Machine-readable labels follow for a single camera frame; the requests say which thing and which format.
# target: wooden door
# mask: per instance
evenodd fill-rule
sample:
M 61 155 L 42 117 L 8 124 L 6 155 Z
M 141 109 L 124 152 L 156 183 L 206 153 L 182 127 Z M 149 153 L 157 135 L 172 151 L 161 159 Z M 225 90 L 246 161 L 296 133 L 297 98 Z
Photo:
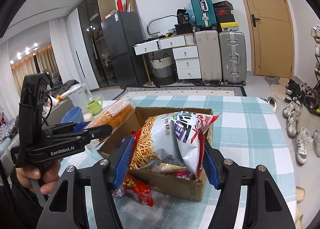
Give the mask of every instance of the wooden door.
M 255 75 L 292 77 L 292 22 L 286 0 L 244 0 L 252 24 Z

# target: hand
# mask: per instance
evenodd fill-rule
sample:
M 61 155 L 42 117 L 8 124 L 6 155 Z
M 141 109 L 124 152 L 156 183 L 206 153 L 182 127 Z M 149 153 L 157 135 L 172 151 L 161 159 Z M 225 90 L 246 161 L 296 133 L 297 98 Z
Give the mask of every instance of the hand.
M 46 183 L 42 185 L 42 187 L 40 188 L 40 192 L 43 195 L 48 195 L 53 191 L 56 183 L 60 178 L 58 175 L 59 169 L 60 169 L 60 160 L 55 160 L 52 163 L 52 166 L 50 167 L 50 169 L 43 174 L 42 179 Z M 17 178 L 20 184 L 23 187 L 29 189 L 31 192 L 34 192 L 30 179 L 31 178 L 39 179 L 41 176 L 40 170 L 36 166 L 30 164 L 24 168 L 16 168 L 16 172 L 17 172 Z

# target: green mug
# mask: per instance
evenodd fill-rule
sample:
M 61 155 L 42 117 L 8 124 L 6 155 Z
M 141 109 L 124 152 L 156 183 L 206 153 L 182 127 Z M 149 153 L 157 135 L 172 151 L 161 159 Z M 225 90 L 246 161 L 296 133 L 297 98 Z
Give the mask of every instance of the green mug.
M 96 100 L 93 100 L 87 104 L 88 110 L 95 116 L 102 110 L 102 98 L 98 97 Z

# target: kettle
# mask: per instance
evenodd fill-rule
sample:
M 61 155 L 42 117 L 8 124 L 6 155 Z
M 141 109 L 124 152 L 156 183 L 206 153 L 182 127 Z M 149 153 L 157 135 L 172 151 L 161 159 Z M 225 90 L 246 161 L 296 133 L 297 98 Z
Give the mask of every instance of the kettle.
M 61 95 L 61 98 L 69 97 L 75 107 L 80 107 L 82 112 L 87 111 L 87 104 L 92 100 L 92 94 L 87 84 L 75 84 Z

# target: screw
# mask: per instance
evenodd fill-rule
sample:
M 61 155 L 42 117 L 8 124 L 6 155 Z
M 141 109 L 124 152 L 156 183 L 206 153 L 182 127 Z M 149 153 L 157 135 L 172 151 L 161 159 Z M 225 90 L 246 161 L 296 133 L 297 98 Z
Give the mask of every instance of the screw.
M 74 166 L 68 166 L 67 168 L 66 168 L 66 171 L 67 172 L 73 172 L 75 170 L 75 167 Z
M 267 168 L 263 165 L 259 165 L 258 166 L 258 170 L 261 171 L 261 172 L 265 172 L 267 170 Z
M 223 162 L 224 162 L 224 164 L 226 164 L 226 165 L 231 165 L 231 164 L 233 163 L 233 161 L 230 160 L 230 159 L 225 159 Z
M 107 165 L 108 164 L 108 160 L 102 159 L 102 160 L 99 161 L 99 164 L 100 165 Z

